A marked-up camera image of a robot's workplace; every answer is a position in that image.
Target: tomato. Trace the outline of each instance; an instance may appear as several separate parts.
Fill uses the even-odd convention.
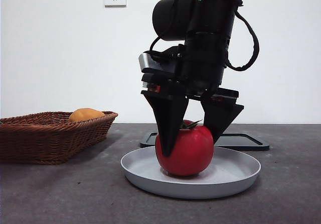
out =
[[[188,125],[192,121],[184,120]],[[159,135],[155,141],[156,156],[159,164],[169,173],[188,176],[200,173],[211,163],[214,154],[213,137],[205,126],[197,125],[192,129],[180,129],[173,151],[169,157],[162,153]]]

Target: gray plate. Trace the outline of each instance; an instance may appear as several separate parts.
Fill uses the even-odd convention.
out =
[[[261,164],[252,156],[215,147],[211,164],[201,173],[177,177],[159,165],[155,147],[134,150],[121,159],[125,176],[135,186],[154,194],[183,198],[210,199],[233,195],[249,188]]]

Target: black cable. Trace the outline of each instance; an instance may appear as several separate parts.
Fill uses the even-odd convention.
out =
[[[154,51],[153,47],[155,46],[155,44],[162,38],[162,36],[164,36],[166,33],[168,33],[168,31],[170,31],[170,29],[172,28],[174,21],[176,19],[176,15],[177,15],[177,2],[178,0],[174,0],[173,5],[172,5],[172,11],[173,11],[173,15],[170,21],[169,26],[166,28],[166,30],[164,30],[150,45],[149,51],[146,51],[147,53],[149,53],[151,55],[151,57],[153,57],[153,55],[158,55],[161,56],[161,52],[158,51]]]
[[[245,25],[247,26],[247,29],[249,30],[250,34],[252,35],[253,38],[253,55],[251,57],[251,59],[249,60],[249,62],[247,64],[245,64],[242,67],[234,67],[232,66],[232,64],[229,61],[229,56],[228,56],[228,51],[226,50],[226,57],[225,57],[225,64],[226,66],[228,66],[229,68],[235,70],[235,71],[245,71],[248,68],[250,68],[253,63],[255,62],[255,60],[257,59],[258,55],[259,55],[259,51],[260,51],[260,45],[259,45],[259,40],[257,39],[257,36],[255,35],[252,27],[250,26],[250,24],[237,12],[235,11],[235,16],[240,19],[241,21],[243,21],[245,23]]]

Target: brown basket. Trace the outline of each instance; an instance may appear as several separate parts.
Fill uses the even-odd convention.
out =
[[[0,162],[61,164],[106,139],[118,116],[104,111],[96,119],[68,123],[71,112],[46,112],[0,121]]]

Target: orange fruit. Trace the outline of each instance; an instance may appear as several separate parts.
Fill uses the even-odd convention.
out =
[[[92,108],[80,108],[74,111],[68,119],[68,122],[77,122],[77,121],[82,121],[82,120],[89,120],[89,119],[95,119],[98,117],[102,117],[105,114],[101,111],[92,109]]]

